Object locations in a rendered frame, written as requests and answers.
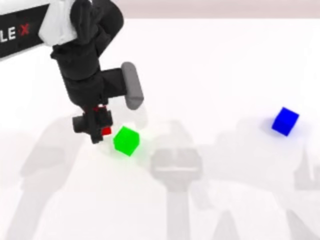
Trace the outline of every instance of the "red letter x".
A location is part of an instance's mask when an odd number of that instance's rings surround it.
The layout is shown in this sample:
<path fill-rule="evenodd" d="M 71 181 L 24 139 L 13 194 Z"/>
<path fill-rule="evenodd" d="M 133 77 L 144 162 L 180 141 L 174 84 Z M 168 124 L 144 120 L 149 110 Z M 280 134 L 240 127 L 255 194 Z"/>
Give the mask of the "red letter x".
<path fill-rule="evenodd" d="M 21 36 L 29 34 L 29 23 L 26 23 L 25 25 L 21 24 L 20 27 L 22 30 L 22 31 L 19 30 L 19 33 Z"/>

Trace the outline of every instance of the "cube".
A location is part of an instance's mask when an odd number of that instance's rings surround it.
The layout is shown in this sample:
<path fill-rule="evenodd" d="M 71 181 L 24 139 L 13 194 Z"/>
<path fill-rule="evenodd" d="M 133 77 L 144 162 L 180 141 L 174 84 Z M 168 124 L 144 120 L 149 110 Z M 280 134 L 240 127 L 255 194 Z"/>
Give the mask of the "cube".
<path fill-rule="evenodd" d="M 114 148 L 129 157 L 134 153 L 139 144 L 139 133 L 125 126 L 123 126 L 113 138 Z"/>
<path fill-rule="evenodd" d="M 299 114 L 283 107 L 272 125 L 272 129 L 288 136 L 291 130 L 294 128 Z"/>

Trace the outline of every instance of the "white floor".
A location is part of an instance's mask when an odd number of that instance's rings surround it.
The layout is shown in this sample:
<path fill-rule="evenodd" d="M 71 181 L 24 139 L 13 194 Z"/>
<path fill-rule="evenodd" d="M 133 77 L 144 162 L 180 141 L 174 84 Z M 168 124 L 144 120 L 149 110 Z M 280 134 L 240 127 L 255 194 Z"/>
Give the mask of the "white floor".
<path fill-rule="evenodd" d="M 109 105 L 130 158 L 73 133 L 50 48 L 1 61 L 0 239 L 319 240 L 319 43 L 319 20 L 128 20 L 101 66 L 138 69 L 143 107 Z"/>

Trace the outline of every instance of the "blue cube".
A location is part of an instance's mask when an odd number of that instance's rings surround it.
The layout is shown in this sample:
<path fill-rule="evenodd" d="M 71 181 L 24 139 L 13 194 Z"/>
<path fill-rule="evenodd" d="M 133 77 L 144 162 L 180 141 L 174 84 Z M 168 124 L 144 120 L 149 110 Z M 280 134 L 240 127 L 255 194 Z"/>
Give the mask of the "blue cube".
<path fill-rule="evenodd" d="M 272 125 L 272 129 L 288 136 L 291 130 L 294 128 L 299 114 L 283 107 L 279 115 L 275 118 L 275 121 Z"/>

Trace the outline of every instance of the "green cube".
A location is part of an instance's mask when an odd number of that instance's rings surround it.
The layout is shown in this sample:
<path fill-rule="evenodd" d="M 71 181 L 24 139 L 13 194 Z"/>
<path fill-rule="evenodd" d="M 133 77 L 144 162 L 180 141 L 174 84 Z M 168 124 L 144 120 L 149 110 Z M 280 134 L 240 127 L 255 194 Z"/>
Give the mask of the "green cube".
<path fill-rule="evenodd" d="M 140 144 L 139 133 L 123 126 L 113 138 L 113 144 L 117 151 L 130 157 Z"/>

